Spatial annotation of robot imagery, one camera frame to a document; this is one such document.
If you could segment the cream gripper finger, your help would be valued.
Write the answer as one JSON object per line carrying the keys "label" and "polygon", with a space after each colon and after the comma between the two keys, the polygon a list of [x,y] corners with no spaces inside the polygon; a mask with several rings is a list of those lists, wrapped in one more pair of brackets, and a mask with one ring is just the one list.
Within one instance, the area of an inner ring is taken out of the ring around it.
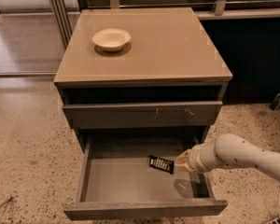
{"label": "cream gripper finger", "polygon": [[189,154],[190,154],[190,149],[187,149],[186,151],[184,151],[183,153],[181,153],[179,156],[175,158],[175,167],[179,171],[189,172],[189,173],[192,173],[194,171],[193,167],[188,162]]}

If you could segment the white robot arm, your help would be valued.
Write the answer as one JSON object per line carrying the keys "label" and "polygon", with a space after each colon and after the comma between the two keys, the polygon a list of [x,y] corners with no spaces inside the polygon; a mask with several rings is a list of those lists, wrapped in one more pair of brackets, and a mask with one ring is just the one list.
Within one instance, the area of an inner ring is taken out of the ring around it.
{"label": "white robot arm", "polygon": [[255,168],[280,182],[280,153],[256,147],[230,133],[222,134],[214,143],[187,149],[175,159],[175,167],[190,173]]}

